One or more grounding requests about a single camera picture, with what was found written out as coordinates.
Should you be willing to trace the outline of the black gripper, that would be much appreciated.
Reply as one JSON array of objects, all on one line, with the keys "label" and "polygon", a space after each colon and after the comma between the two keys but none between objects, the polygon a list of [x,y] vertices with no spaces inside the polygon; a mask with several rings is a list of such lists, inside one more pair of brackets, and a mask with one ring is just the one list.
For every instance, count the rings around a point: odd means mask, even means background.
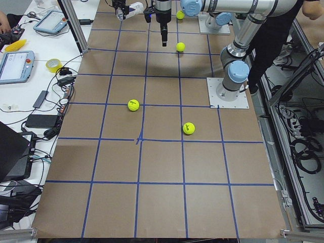
[{"label": "black gripper", "polygon": [[125,0],[112,0],[112,6],[114,8],[125,8],[126,1]]},{"label": "black gripper", "polygon": [[171,0],[156,0],[155,1],[155,14],[156,20],[160,23],[160,33],[162,46],[166,47],[168,42],[168,23],[171,21]]}]

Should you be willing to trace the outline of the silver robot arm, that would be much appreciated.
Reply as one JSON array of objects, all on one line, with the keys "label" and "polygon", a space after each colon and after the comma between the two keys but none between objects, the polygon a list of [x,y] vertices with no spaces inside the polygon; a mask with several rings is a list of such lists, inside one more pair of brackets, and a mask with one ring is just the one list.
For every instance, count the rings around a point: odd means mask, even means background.
[{"label": "silver robot arm", "polygon": [[247,14],[235,39],[221,53],[221,62],[225,73],[223,85],[234,84],[228,73],[231,63],[235,61],[244,63],[242,59],[246,55],[246,50],[267,18],[287,13],[295,3],[296,1],[180,1],[183,13],[190,17],[201,12]]}]

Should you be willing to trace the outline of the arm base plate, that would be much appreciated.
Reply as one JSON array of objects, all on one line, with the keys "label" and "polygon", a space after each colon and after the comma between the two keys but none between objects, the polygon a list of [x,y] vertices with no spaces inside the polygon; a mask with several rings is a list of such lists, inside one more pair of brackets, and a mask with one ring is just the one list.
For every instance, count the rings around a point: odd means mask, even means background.
[{"label": "arm base plate", "polygon": [[228,12],[198,15],[200,33],[204,34],[230,35],[230,21],[231,13]]},{"label": "arm base plate", "polygon": [[209,103],[211,108],[249,109],[245,87],[238,91],[228,91],[223,87],[223,78],[207,78]]}]

